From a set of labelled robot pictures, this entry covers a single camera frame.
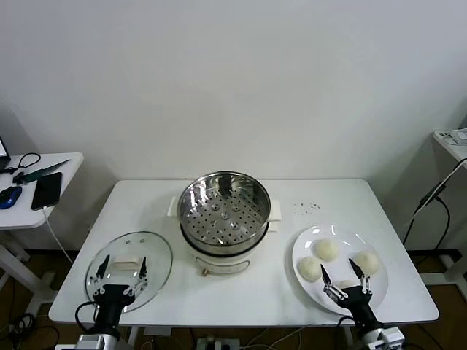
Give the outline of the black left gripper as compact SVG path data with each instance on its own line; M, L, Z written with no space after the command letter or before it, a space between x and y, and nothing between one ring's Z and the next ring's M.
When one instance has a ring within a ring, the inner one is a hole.
M108 254L97 267L94 274L88 273L86 287L88 294L94 296L98 313L94 322L94 330L110 330L119 325L123 309L132 304L132 295L140 295L148 285L147 264L144 257L134 280L128 285L103 285L106 269L109 264Z

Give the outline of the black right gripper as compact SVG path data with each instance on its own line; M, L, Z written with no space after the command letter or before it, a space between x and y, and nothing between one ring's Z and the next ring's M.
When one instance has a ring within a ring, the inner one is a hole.
M372 311L369 301L372 297L370 276L353 259L349 258L350 265L359 278L360 286L344 288L343 291L335 287L325 267L320 266L324 282L323 291L332 300L338 300L337 305L347 309L360 333L369 333L379 328L379 321Z

